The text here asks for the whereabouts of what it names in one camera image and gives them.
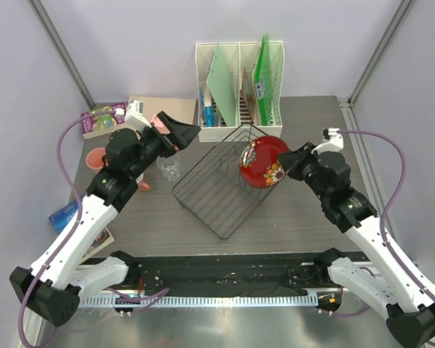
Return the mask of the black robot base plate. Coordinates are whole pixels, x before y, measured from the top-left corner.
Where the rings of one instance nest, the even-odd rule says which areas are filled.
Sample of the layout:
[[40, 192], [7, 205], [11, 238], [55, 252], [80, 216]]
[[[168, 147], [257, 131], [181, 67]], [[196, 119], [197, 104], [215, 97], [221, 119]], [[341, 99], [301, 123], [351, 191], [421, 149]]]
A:
[[167, 288], [171, 297], [284, 297], [337, 287], [321, 253], [112, 256], [130, 266], [117, 288], [148, 295]]

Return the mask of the pink plastic tumbler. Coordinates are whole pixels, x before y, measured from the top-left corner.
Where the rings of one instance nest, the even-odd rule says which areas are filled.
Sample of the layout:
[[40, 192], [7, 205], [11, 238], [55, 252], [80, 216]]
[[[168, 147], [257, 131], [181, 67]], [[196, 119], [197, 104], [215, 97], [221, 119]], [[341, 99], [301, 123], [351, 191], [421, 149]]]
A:
[[105, 148], [99, 147], [91, 150], [86, 156], [86, 165], [98, 173], [104, 166], [104, 155], [106, 154]]

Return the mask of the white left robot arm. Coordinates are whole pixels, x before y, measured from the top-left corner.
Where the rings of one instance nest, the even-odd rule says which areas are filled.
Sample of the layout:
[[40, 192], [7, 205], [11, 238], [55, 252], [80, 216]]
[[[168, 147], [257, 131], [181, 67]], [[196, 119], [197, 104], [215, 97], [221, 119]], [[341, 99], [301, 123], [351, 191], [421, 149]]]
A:
[[66, 324], [80, 301], [112, 285], [134, 288], [140, 272], [133, 258], [115, 252], [88, 270], [77, 266], [99, 233], [110, 224], [138, 190], [137, 180], [158, 157], [171, 157], [185, 149], [201, 128], [158, 118], [167, 127], [160, 133], [138, 116], [127, 116], [129, 128], [112, 133], [105, 147], [102, 169], [94, 176], [78, 210], [53, 244], [29, 267], [15, 268], [10, 283], [22, 308], [28, 308], [55, 327]]

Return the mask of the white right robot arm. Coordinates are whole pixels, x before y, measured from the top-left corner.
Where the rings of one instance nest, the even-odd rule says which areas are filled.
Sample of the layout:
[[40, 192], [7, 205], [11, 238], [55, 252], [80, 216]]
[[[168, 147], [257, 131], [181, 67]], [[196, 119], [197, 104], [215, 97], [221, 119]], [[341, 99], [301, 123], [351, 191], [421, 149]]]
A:
[[367, 197], [353, 188], [350, 167], [339, 152], [317, 152], [306, 143], [278, 156], [288, 177], [306, 183], [325, 217], [373, 263], [380, 278], [359, 269], [336, 249], [319, 255], [312, 269], [321, 286], [341, 285], [385, 321], [403, 347], [421, 347], [435, 337], [435, 283], [403, 252]]

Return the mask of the pink ceramic mug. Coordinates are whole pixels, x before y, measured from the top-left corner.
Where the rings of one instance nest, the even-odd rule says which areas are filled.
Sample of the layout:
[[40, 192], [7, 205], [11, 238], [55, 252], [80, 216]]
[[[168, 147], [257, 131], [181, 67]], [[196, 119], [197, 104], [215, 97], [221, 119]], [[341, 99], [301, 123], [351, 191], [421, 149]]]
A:
[[144, 174], [140, 174], [136, 179], [139, 191], [149, 191], [151, 186], [145, 181]]

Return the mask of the red floral lacquer plate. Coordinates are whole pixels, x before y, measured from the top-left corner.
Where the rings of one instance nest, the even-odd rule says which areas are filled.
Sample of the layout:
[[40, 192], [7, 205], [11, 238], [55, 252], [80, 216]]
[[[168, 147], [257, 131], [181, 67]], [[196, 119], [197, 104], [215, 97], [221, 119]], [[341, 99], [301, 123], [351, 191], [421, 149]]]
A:
[[260, 136], [242, 151], [239, 159], [240, 176], [256, 189], [275, 186], [286, 174], [278, 155], [288, 152], [289, 148], [282, 139]]

